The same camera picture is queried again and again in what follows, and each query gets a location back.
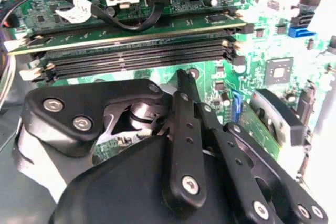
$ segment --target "round hole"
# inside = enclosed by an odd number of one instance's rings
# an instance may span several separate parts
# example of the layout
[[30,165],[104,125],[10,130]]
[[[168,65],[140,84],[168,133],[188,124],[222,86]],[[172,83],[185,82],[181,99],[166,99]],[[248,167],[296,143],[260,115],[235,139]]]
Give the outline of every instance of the round hole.
[[190,143],[190,144],[193,144],[194,143],[194,140],[191,138],[191,137],[187,137],[187,142]]
[[161,116],[158,119],[156,119],[157,124],[164,124],[166,122],[166,117]]
[[243,165],[242,161],[241,161],[240,159],[237,159],[237,158],[236,158],[236,163],[237,163],[238,165]]
[[234,145],[232,142],[230,142],[230,141],[228,141],[227,144],[228,144],[230,147],[232,147],[232,148],[235,147],[235,145]]

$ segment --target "black chip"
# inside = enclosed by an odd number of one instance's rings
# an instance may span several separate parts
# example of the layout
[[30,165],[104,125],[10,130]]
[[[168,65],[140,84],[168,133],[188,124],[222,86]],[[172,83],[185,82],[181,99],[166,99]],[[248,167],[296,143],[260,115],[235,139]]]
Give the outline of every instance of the black chip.
[[215,83],[215,90],[224,90],[225,88],[225,85],[224,85],[224,82],[216,82]]
[[55,11],[56,11],[57,8],[58,8],[58,5],[50,5],[49,8],[50,8],[50,10],[51,10],[53,13],[55,13]]
[[266,62],[264,84],[282,84],[290,81],[293,58],[271,59]]
[[228,17],[226,17],[226,16],[224,16],[222,14],[209,16],[209,20],[211,22],[225,21],[227,19],[228,19]]
[[224,67],[223,66],[218,66],[217,67],[217,73],[223,73],[224,72]]
[[215,106],[220,106],[221,102],[220,101],[214,101]]
[[61,18],[58,15],[54,15],[54,20],[55,20],[55,23],[60,23],[61,22]]
[[287,30],[286,26],[278,26],[277,27],[277,33],[278,34],[285,34],[286,30]]
[[161,3],[164,7],[170,6],[170,0],[146,0],[149,7],[153,7],[155,3]]
[[263,29],[257,29],[256,30],[256,37],[262,38],[264,36],[264,30]]
[[43,16],[37,16],[37,20],[38,20],[39,22],[43,22],[43,21],[44,21],[44,18],[43,18]]

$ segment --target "circuit board component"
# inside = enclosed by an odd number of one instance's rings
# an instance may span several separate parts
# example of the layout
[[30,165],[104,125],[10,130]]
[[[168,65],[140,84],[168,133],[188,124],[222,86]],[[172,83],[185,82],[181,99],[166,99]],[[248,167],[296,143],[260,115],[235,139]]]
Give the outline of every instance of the circuit board component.
[[293,58],[272,59],[266,62],[265,85],[287,83],[293,66]]

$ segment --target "black cable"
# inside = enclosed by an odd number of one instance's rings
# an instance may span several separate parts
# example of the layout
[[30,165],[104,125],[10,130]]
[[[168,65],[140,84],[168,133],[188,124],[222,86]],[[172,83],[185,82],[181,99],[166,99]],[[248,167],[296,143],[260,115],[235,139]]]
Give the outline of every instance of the black cable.
[[[15,2],[11,7],[8,9],[4,9],[2,11],[3,15],[0,18],[0,26],[2,27],[4,25],[4,22],[7,20],[7,18],[10,16],[10,14],[18,8],[21,4],[27,2],[28,0],[18,0]],[[73,4],[73,0],[65,0],[67,2],[70,2]],[[112,18],[110,15],[108,15],[106,12],[104,12],[102,9],[100,9],[96,5],[91,5],[91,13],[92,15],[96,16],[98,19],[101,19],[102,21],[110,24],[111,26],[114,26],[116,28],[125,30],[125,31],[145,31],[149,28],[151,28],[155,23],[159,20],[163,13],[164,6],[162,3],[155,3],[153,7],[153,11],[151,15],[147,18],[145,22],[138,26],[128,26],[120,21],[118,21],[116,18]]]

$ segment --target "black lever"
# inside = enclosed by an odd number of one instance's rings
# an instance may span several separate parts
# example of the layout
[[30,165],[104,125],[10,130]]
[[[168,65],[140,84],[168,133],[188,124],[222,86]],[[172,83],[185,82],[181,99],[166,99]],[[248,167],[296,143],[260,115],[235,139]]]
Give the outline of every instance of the black lever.
[[220,160],[223,186],[236,219],[241,223],[282,223],[265,201],[234,137],[223,131],[215,111],[203,103],[197,108],[204,127],[203,145],[211,148]]
[[194,117],[194,102],[179,91],[173,95],[173,109],[159,134],[167,133],[166,166],[162,195],[180,216],[189,216],[206,199],[200,121]]
[[114,115],[118,120],[129,106],[156,104],[162,96],[162,90],[146,79],[45,87],[28,93],[22,121],[31,135],[68,156],[80,157],[92,150],[102,133],[106,107],[118,107]]
[[251,161],[251,173],[260,181],[264,195],[285,223],[328,223],[327,214],[265,150],[234,123],[225,125]]

